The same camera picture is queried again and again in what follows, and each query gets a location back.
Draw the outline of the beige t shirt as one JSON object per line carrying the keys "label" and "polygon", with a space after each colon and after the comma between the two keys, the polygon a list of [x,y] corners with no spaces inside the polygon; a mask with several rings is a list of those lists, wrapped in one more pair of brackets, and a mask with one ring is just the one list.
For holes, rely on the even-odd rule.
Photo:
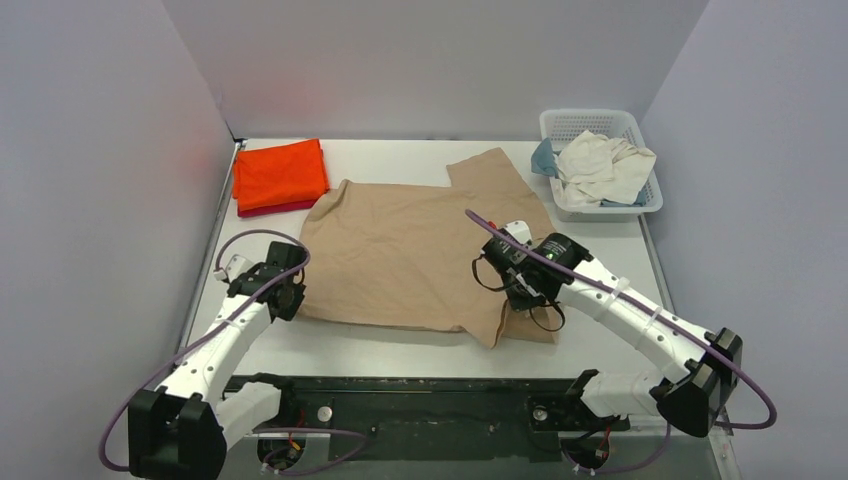
{"label": "beige t shirt", "polygon": [[539,240],[554,230],[542,201],[500,148],[447,173],[447,187],[346,180],[319,199],[300,233],[311,254],[300,313],[466,332],[487,348],[502,337],[556,343],[556,313],[505,311],[497,273],[478,258],[489,235],[469,218],[521,220]]}

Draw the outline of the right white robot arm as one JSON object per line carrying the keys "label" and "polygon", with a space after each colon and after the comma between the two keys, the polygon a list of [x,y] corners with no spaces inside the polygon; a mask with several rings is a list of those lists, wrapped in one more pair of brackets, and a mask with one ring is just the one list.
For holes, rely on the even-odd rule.
{"label": "right white robot arm", "polygon": [[583,372],[578,393],[565,402],[569,422],[588,429],[602,418],[650,415],[688,435],[706,436],[739,383],[733,369],[741,364],[742,338],[728,328],[712,332],[671,315],[563,234],[533,246],[541,257],[535,260],[507,242],[509,236],[528,240],[526,226],[516,226],[515,233],[500,229],[481,249],[503,282],[510,308],[578,310],[654,366],[633,375]]}

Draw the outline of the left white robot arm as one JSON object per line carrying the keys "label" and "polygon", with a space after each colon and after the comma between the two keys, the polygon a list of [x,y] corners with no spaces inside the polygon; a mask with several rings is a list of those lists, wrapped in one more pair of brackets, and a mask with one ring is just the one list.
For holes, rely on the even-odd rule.
{"label": "left white robot arm", "polygon": [[234,255],[213,275],[226,284],[221,307],[203,337],[154,389],[128,404],[129,471],[143,479],[215,479],[228,450],[261,422],[292,426],[298,402],[276,387],[244,387],[223,396],[235,368],[276,320],[290,321],[305,297],[295,277],[310,260],[298,242],[270,243],[266,258]]}

